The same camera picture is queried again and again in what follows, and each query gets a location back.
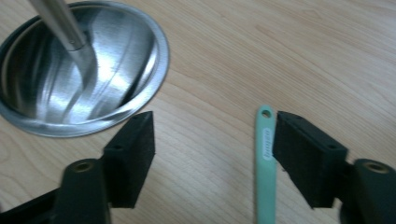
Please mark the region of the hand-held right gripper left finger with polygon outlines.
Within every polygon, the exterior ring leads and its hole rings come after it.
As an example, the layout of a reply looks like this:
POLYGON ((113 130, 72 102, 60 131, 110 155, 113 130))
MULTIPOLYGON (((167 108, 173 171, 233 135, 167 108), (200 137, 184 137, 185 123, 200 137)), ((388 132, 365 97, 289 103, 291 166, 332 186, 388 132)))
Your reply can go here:
POLYGON ((125 123, 99 159, 64 170, 51 224, 111 224, 112 208, 133 208, 155 155, 153 113, 125 123))

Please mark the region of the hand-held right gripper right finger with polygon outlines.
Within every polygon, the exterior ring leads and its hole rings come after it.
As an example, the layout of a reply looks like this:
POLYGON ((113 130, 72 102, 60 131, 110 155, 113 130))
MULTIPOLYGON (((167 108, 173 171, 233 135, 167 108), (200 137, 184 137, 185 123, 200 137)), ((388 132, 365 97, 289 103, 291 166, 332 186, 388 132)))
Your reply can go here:
POLYGON ((347 148, 308 120, 279 111, 273 154, 312 208, 341 201, 341 224, 396 224, 396 170, 347 162, 347 148))

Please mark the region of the green silicone spatula handle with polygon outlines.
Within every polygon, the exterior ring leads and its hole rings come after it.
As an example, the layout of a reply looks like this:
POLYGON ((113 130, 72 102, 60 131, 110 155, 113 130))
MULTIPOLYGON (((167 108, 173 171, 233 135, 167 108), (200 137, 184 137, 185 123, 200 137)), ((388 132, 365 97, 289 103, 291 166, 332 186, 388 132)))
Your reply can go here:
POLYGON ((255 119, 255 181, 258 224, 276 224, 276 160, 273 144, 276 117, 272 107, 262 105, 255 119))

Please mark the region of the stainless steel bowl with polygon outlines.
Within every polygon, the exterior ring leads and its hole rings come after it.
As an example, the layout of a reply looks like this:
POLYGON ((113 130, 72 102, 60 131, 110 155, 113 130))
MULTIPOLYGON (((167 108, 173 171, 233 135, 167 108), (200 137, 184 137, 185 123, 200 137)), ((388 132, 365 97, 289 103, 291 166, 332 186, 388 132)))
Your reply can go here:
POLYGON ((38 13, 0 46, 0 116, 28 133, 75 137, 116 125, 151 100, 168 70, 166 36, 145 12, 112 1, 67 5, 96 56, 86 88, 38 13))

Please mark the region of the metal utensil handle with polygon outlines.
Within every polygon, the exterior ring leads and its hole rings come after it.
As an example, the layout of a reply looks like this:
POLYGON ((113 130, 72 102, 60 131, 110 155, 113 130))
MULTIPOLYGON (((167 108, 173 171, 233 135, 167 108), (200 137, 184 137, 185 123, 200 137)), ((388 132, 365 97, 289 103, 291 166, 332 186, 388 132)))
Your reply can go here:
POLYGON ((64 0, 29 0, 41 20, 59 39, 77 65, 86 88, 97 73, 97 61, 92 45, 64 0))

